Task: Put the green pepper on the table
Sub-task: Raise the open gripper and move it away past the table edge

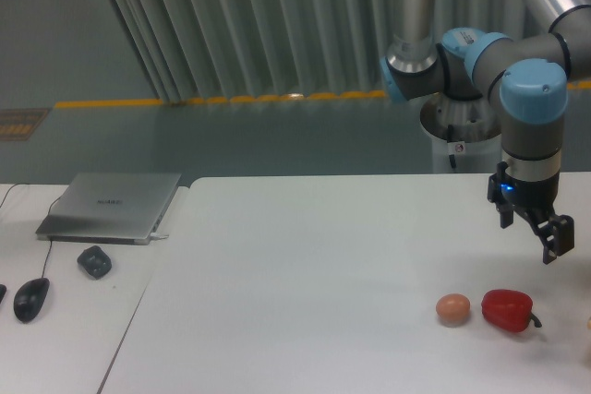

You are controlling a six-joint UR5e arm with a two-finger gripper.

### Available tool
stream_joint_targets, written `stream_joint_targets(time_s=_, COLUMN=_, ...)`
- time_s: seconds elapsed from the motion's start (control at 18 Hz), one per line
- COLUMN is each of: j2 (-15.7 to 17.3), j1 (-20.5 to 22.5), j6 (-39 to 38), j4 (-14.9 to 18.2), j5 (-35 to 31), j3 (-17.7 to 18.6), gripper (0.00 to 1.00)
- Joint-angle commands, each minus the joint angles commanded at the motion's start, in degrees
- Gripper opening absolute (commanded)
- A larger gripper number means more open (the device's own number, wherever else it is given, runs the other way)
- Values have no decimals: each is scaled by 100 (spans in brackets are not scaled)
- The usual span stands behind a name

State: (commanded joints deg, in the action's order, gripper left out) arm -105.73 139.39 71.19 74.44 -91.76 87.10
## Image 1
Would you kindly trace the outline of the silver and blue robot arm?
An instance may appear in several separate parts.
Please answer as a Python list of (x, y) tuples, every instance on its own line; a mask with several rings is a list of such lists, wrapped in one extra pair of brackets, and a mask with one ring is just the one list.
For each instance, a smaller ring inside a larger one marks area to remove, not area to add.
[(402, 22), (380, 67), (395, 102), (439, 93), (486, 101), (500, 125), (501, 159), (488, 200), (502, 227), (524, 219), (550, 263), (574, 247), (574, 222), (558, 194), (567, 84), (590, 74), (588, 0), (525, 0), (545, 33), (516, 41), (471, 28), (433, 38), (435, 0), (403, 0)]

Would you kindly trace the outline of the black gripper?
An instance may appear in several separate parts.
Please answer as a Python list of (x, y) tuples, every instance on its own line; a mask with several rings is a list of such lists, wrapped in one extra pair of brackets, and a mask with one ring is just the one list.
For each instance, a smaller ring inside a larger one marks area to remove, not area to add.
[(544, 264), (550, 264), (574, 248), (574, 220), (558, 215), (554, 200), (558, 195), (560, 174), (541, 181), (523, 181), (509, 174), (506, 161), (497, 164), (488, 179), (488, 201), (495, 205), (500, 227), (513, 224), (514, 214), (524, 219), (543, 245)]

